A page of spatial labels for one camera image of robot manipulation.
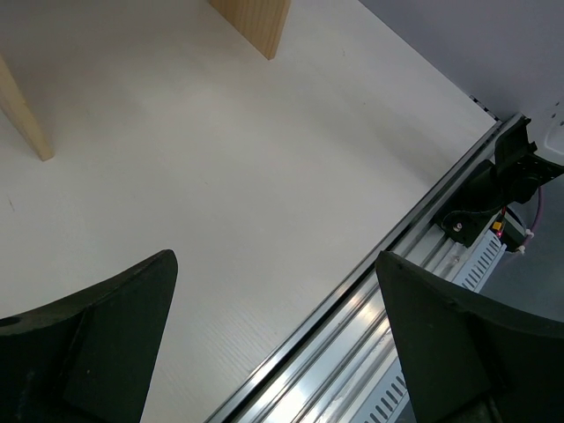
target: wire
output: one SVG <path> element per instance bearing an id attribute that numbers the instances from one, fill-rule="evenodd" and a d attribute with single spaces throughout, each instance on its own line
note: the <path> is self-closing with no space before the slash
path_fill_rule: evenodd
<path id="1" fill-rule="evenodd" d="M 527 229 L 527 225 L 525 224 L 524 219 L 521 217 L 521 215 L 519 213 L 517 213 L 513 208 L 511 208 L 509 206 L 508 206 L 508 213 L 509 213 L 509 216 L 511 216 L 513 219 L 515 219 L 519 223 L 519 225 L 521 225 L 521 227 L 523 229 L 525 229 L 525 230 Z"/>
<path id="2" fill-rule="evenodd" d="M 537 232 L 538 227 L 540 226 L 540 220 L 545 213 L 545 189 L 543 187 L 538 187 L 538 205 L 537 205 L 537 214 L 535 215 L 535 219 L 531 225 L 531 233 L 535 234 Z M 527 244 L 531 241 L 533 235 L 528 235 L 523 241 L 523 246 L 526 247 Z"/>
<path id="3" fill-rule="evenodd" d="M 519 246 L 515 253 L 512 253 L 511 256 L 505 260 L 500 267 L 507 266 L 511 263 L 516 257 L 522 256 L 525 254 L 525 248 L 531 242 L 532 237 L 534 236 L 535 232 L 537 232 L 538 227 L 540 226 L 540 220 L 543 217 L 545 212 L 545 189 L 543 187 L 538 187 L 538 202 L 537 202 L 537 214 L 535 215 L 535 219 L 532 222 L 531 229 L 527 233 L 527 237 L 523 241 L 523 244 Z"/>

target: black mount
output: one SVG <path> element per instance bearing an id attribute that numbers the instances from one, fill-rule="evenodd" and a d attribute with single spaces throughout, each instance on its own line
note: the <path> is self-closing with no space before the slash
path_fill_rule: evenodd
<path id="1" fill-rule="evenodd" d="M 564 167 L 535 155 L 523 117 L 495 143 L 495 164 L 479 163 L 434 215 L 434 223 L 456 242 L 470 247 L 492 216 L 513 202 L 528 202 L 538 187 L 564 173 Z"/>

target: white wood grain surface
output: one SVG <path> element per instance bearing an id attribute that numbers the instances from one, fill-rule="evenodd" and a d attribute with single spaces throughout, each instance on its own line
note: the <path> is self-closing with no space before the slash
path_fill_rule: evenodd
<path id="1" fill-rule="evenodd" d="M 0 314 L 165 248 L 144 422 L 201 422 L 493 124 L 355 0 L 295 0 L 267 62 L 204 1 L 4 2 L 56 156 L 0 116 Z"/>

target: metal linear rail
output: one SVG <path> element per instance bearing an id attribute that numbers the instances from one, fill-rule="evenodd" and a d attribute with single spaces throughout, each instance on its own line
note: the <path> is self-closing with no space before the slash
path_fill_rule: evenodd
<path id="1" fill-rule="evenodd" d="M 374 261 L 387 249 L 447 280 L 462 274 L 479 243 L 465 249 L 431 219 L 518 118 L 496 123 L 207 423 L 394 420 L 408 395 Z"/>

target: wooden block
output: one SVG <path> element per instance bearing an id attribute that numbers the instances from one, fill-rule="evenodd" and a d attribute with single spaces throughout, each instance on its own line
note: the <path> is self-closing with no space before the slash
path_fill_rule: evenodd
<path id="1" fill-rule="evenodd" d="M 53 151 L 43 131 L 27 106 L 2 56 L 0 56 L 0 108 L 41 160 L 53 157 Z"/>
<path id="2" fill-rule="evenodd" d="M 276 55 L 291 0 L 210 0 L 267 59 Z"/>

